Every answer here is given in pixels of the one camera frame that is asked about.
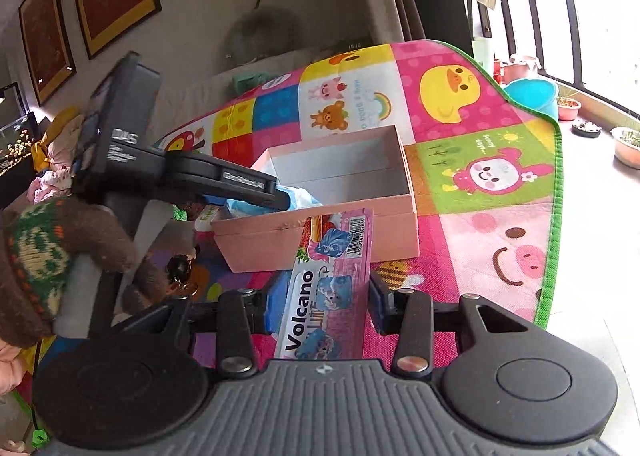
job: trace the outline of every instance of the yellow duck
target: yellow duck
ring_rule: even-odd
[[[480,83],[460,64],[436,66],[420,80],[420,99],[427,113],[443,124],[460,122],[460,108],[480,97]]]

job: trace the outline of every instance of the white flower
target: white flower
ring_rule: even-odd
[[[538,178],[538,175],[534,175],[532,171],[522,173],[520,176],[522,177],[522,181],[534,181],[536,178]]]

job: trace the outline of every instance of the pink rabbit character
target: pink rabbit character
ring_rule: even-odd
[[[344,99],[341,91],[346,90],[347,85],[340,82],[340,77],[334,77],[325,83],[322,83],[318,88],[309,90],[309,99]]]
[[[453,175],[458,189],[472,194],[476,190],[488,194],[508,194],[517,191],[525,182],[534,182],[539,176],[553,173],[548,163],[521,166],[518,162],[522,151],[516,147],[498,149],[500,155],[474,160]]]

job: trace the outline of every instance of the gold picture mat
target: gold picture mat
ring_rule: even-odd
[[[125,32],[145,21],[148,17],[162,10],[160,0],[144,0],[120,16],[94,38],[91,37],[82,0],[76,0],[76,9],[82,28],[82,37],[89,59],[97,56],[105,47],[115,42]]]
[[[60,4],[60,0],[53,0],[53,7],[56,15],[56,27],[58,29],[60,43],[62,43],[62,53],[65,60],[65,65],[46,83],[46,85],[40,86],[40,83],[38,82],[39,80],[36,78],[33,69],[33,57],[29,49],[29,43],[26,39],[24,20],[22,18],[22,8],[28,6],[31,1],[32,0],[24,0],[22,2],[18,10],[18,16],[20,19],[22,44],[24,45],[24,53],[27,58],[27,66],[29,68],[29,77],[31,77],[33,91],[36,94],[38,104],[42,106],[70,77],[75,75],[76,65],[74,64],[68,37],[66,35],[65,20],[62,14],[62,5]]]

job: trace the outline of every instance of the blue bucket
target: blue bucket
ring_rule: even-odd
[[[516,79],[504,90],[514,101],[558,120],[558,85],[548,79]]]

